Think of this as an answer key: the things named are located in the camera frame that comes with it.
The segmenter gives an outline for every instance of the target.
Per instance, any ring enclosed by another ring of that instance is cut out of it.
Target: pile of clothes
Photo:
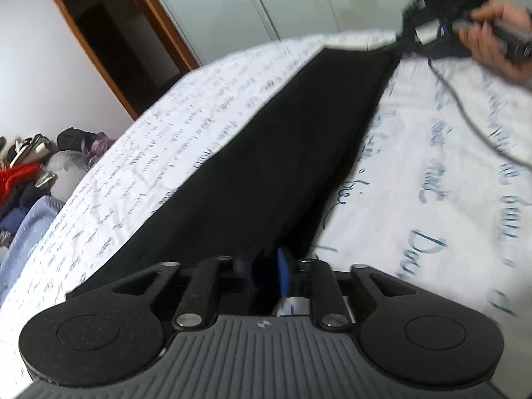
[[[62,206],[112,144],[103,132],[73,127],[58,135],[57,145],[40,133],[9,144],[0,137],[0,246],[10,247],[41,197]]]

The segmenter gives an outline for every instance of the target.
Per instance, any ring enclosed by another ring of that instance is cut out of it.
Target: black pants
[[[323,50],[71,296],[161,261],[304,256],[398,61]]]

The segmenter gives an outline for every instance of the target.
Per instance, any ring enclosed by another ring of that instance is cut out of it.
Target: black round joint cover
[[[360,329],[366,355],[416,386],[463,387],[488,379],[503,350],[488,317],[422,292],[383,299]]]
[[[94,387],[129,378],[163,347],[162,326],[141,302],[109,292],[53,306],[22,329],[21,356],[33,376],[62,386]]]

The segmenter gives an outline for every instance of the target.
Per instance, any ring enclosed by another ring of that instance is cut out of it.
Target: red cloth
[[[38,162],[26,165],[17,165],[0,171],[0,206],[4,203],[7,195],[20,183],[37,178],[41,170]]]

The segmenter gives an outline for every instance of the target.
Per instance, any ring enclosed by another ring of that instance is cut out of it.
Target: gray ribbed surface
[[[203,332],[178,334],[144,373],[108,387],[68,389],[39,381],[19,399],[502,399],[489,385],[423,392],[385,378],[344,334],[308,317],[220,316]]]

